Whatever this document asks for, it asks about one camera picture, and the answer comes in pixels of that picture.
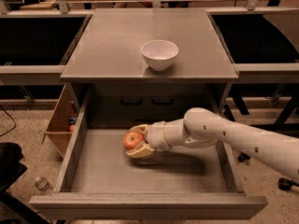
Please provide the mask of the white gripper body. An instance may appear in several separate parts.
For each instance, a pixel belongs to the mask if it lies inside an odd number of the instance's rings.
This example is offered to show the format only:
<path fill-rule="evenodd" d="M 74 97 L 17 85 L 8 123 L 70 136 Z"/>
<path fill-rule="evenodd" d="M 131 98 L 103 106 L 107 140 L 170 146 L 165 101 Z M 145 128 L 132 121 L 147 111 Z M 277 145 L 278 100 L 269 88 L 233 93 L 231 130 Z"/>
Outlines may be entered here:
<path fill-rule="evenodd" d="M 155 151 L 163 152 L 170 149 L 164 137 L 165 121 L 155 122 L 148 126 L 146 140 Z"/>

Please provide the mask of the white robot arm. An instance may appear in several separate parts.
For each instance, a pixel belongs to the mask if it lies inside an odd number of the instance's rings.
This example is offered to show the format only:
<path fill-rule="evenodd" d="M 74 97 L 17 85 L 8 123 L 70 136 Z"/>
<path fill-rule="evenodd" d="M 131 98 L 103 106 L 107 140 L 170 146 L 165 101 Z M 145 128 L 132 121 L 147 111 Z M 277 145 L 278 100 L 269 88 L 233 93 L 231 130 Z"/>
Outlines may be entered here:
<path fill-rule="evenodd" d="M 142 124 L 133 128 L 143 140 L 126 155 L 143 158 L 173 147 L 209 147 L 222 141 L 299 182 L 299 139 L 224 119 L 201 107 L 189 109 L 182 119 Z"/>

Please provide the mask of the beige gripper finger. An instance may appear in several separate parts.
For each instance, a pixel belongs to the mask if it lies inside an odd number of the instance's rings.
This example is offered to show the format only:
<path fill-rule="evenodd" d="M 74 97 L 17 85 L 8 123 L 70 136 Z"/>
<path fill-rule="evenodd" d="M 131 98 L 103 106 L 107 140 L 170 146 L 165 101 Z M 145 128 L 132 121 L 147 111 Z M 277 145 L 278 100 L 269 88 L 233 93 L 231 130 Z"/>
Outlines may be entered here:
<path fill-rule="evenodd" d="M 148 143 L 145 141 L 140 142 L 134 149 L 128 150 L 125 152 L 125 154 L 132 159 L 139 159 L 148 157 L 151 155 L 154 151 L 154 148 L 152 148 Z"/>
<path fill-rule="evenodd" d="M 144 138 L 146 138 L 147 134 L 148 134 L 148 128 L 149 128 L 148 124 L 140 124 L 140 125 L 136 125 L 136 126 L 132 127 L 130 129 L 130 132 L 137 131 L 137 132 L 141 133 Z"/>

